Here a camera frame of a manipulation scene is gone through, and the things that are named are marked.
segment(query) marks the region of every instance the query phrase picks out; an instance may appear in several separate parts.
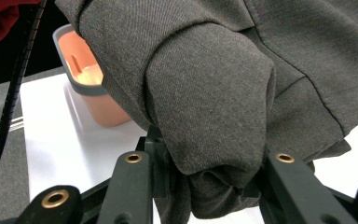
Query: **white table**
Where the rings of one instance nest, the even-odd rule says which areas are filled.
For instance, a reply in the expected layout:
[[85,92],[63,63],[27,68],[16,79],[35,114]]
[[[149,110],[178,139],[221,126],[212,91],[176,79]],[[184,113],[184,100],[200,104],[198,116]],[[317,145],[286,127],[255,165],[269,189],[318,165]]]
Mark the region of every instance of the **white table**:
[[[119,155],[135,149],[146,132],[133,121],[103,128],[92,119],[66,75],[21,87],[25,142],[32,200],[44,189],[72,185],[81,192],[109,178]],[[316,175],[333,189],[354,196],[358,188],[358,128],[348,137],[352,152],[315,162]],[[155,212],[155,222],[159,223]],[[258,208],[191,223],[263,223]]]

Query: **gray container rim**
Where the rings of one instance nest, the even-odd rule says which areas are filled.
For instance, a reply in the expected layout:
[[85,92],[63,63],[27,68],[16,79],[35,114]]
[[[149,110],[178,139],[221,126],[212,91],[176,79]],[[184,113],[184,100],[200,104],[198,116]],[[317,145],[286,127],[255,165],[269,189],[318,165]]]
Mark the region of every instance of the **gray container rim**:
[[67,24],[58,28],[53,33],[54,45],[56,47],[56,50],[58,51],[58,54],[60,55],[61,63],[65,70],[66,75],[68,76],[69,82],[71,82],[71,86],[74,89],[74,91],[81,95],[87,95],[87,96],[106,95],[107,92],[103,89],[101,85],[95,85],[95,86],[83,85],[81,83],[76,82],[72,77],[71,70],[69,69],[68,64],[65,61],[65,58],[63,57],[58,41],[63,35],[72,32],[74,30],[75,29],[71,24]]

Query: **black cord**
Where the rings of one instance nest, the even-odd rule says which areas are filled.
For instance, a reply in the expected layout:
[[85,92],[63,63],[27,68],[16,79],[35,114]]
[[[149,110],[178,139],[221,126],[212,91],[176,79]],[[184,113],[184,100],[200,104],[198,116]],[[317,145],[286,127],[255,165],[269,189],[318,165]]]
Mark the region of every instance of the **black cord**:
[[24,77],[25,70],[27,68],[28,60],[31,55],[31,50],[34,45],[34,38],[36,37],[37,28],[39,27],[40,19],[42,18],[43,11],[45,9],[47,0],[42,0],[39,4],[38,10],[34,17],[31,30],[28,35],[28,39],[25,43],[25,48],[21,52],[20,57],[17,59],[16,66],[14,68],[13,76],[10,80],[10,85],[7,91],[7,98],[5,100],[2,116],[0,120],[0,160],[4,152],[5,144],[7,141],[7,135],[10,129],[11,120],[13,118],[14,108],[19,98],[20,87],[22,78]]

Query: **sleeve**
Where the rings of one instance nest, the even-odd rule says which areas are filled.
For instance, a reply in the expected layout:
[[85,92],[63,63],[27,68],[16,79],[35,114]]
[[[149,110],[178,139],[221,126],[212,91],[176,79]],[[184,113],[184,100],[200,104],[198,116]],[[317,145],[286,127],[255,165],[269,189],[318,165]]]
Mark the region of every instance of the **sleeve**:
[[254,205],[241,195],[264,154],[275,72],[239,33],[253,26],[243,1],[56,3],[112,97],[142,127],[161,129],[178,170],[172,198],[158,201],[162,222]]

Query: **orange container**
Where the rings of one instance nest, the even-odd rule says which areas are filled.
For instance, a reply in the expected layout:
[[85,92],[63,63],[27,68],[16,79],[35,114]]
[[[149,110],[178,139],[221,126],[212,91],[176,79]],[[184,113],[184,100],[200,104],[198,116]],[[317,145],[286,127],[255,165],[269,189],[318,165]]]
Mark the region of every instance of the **orange container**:
[[73,89],[81,95],[94,120],[104,127],[129,121],[130,116],[101,86],[101,68],[73,27],[69,24],[59,28],[53,39]]

